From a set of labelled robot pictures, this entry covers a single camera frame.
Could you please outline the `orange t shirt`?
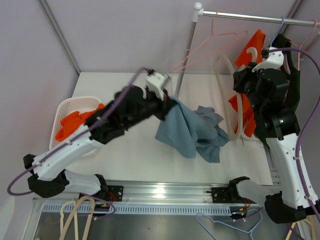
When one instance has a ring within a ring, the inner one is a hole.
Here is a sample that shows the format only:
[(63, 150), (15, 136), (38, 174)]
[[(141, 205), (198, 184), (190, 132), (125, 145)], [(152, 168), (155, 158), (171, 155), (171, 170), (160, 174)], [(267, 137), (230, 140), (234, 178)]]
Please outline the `orange t shirt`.
[[(255, 34), (248, 41), (240, 55), (237, 57), (235, 61), (235, 65), (237, 67), (246, 67), (249, 63), (261, 63), (263, 61), (261, 57), (262, 49), (265, 43), (266, 35), (265, 33), (258, 29)], [(248, 51), (249, 48), (255, 48), (257, 52), (257, 57), (253, 57), (253, 55)], [(256, 128), (256, 122), (254, 119), (253, 108), (249, 102), (249, 99), (245, 94), (241, 94), (242, 100), (242, 120), (243, 120), (243, 133), (245, 136), (251, 138), (254, 134)]]
[(73, 134), (81, 124), (85, 123), (87, 118), (89, 118), (98, 110), (103, 109), (104, 107), (105, 105), (103, 103), (100, 103), (98, 107), (93, 111), (87, 111), (83, 113), (80, 113), (79, 111), (74, 111), (70, 113), (60, 121), (62, 127), (55, 135), (55, 139), (58, 142), (62, 142), (71, 134)]

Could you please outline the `blue grey t shirt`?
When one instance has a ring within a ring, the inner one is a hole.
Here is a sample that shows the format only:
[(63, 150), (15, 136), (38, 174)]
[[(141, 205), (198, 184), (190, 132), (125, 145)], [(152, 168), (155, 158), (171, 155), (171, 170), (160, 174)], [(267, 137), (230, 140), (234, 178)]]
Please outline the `blue grey t shirt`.
[(175, 97), (170, 100), (175, 105), (160, 122), (155, 139), (185, 158), (199, 154), (208, 163), (219, 163), (220, 149), (229, 142), (228, 134), (219, 127), (223, 117), (212, 107), (200, 105), (191, 110)]

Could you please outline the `green and pink shirt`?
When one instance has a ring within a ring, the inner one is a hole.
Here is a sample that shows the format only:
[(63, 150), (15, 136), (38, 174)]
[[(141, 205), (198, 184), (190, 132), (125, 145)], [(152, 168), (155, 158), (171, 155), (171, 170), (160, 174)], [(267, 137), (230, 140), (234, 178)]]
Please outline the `green and pink shirt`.
[[(291, 48), (292, 44), (288, 38), (286, 38), (283, 34), (278, 34), (278, 36), (275, 38), (272, 44), (275, 48)], [(299, 101), (300, 101), (300, 75), (301, 71), (297, 70), (294, 66), (293, 60), (292, 60), (292, 53), (291, 51), (282, 51), (284, 56), (284, 63), (280, 67), (280, 71), (285, 74), (285, 77), (287, 81), (289, 82), (289, 87), (286, 93), (285, 100), (283, 102), (283, 106), (285, 107), (285, 111), (282, 111), (279, 115), (279, 118), (285, 118), (288, 120), (295, 120), (293, 123), (281, 123), (281, 125), (284, 125), (284, 128), (281, 127), (284, 135), (289, 135), (291, 133), (296, 133), (297, 135), (300, 133), (300, 126), (298, 123), (298, 119), (295, 116), (295, 119), (293, 118), (293, 114), (291, 116), (288, 116), (288, 113), (295, 113), (296, 109), (298, 108)], [(271, 110), (265, 110), (262, 113), (264, 119), (268, 120), (267, 123), (272, 123), (271, 117), (276, 116), (275, 111)], [(266, 141), (267, 132), (266, 130), (262, 130), (262, 127), (258, 127), (255, 130), (255, 136), (262, 141), (262, 143), (269, 149), (269, 145)]]

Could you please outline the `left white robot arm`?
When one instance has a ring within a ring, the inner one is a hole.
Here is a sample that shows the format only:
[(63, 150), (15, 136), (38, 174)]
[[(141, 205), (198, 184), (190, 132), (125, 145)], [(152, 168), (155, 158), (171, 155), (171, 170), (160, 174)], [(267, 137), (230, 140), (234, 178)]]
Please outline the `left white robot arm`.
[(80, 193), (101, 201), (109, 187), (101, 174), (85, 175), (67, 169), (84, 155), (102, 148), (122, 137), (129, 128), (155, 116), (161, 121), (177, 102), (168, 96), (159, 97), (148, 87), (129, 85), (114, 95), (104, 108), (89, 116), (78, 129), (46, 153), (27, 154), (23, 161), (31, 176), (29, 189), (42, 198), (51, 198), (63, 192)]

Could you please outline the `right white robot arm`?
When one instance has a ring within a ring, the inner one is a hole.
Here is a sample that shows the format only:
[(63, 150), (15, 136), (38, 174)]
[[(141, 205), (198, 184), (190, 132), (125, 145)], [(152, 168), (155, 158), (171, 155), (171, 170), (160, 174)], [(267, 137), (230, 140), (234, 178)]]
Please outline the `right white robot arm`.
[(320, 199), (313, 189), (298, 148), (300, 126), (294, 111), (284, 105), (289, 82), (278, 67), (258, 68), (251, 62), (233, 74), (233, 89), (245, 94), (252, 106), (255, 133), (265, 139), (280, 175), (280, 190), (258, 184), (243, 176), (229, 182), (232, 202), (249, 199), (264, 207), (276, 224), (288, 224), (320, 212)]

